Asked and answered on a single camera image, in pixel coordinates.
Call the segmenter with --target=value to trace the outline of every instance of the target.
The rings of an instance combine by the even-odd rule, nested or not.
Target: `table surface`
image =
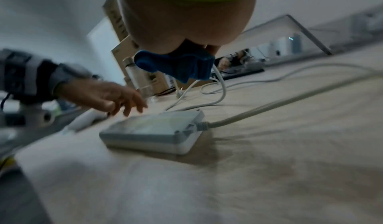
[[[383,45],[227,81],[270,79],[319,62],[383,69]],[[318,68],[230,90],[205,119],[221,120],[360,74]],[[179,108],[219,94],[192,91]],[[146,113],[174,102],[166,96]],[[366,81],[203,132],[185,156],[107,149],[98,133],[58,134],[17,161],[54,223],[381,223],[383,82]]]

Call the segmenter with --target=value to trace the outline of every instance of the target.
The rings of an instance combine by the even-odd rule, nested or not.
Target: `wooden table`
[[[377,45],[310,63],[382,69],[382,50]],[[224,119],[358,73],[320,68],[242,86],[219,106],[205,107],[205,119]],[[217,98],[193,91],[178,107]],[[174,100],[161,98],[146,113],[161,112]],[[117,116],[75,136],[45,138],[17,160],[55,223],[382,223],[382,110],[383,81],[375,79],[204,132],[183,157],[107,149],[98,133],[122,119]]]

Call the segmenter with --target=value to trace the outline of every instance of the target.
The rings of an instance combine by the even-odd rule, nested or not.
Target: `white device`
[[[132,116],[100,132],[107,147],[184,155],[202,132],[201,110],[164,112],[158,115]]]

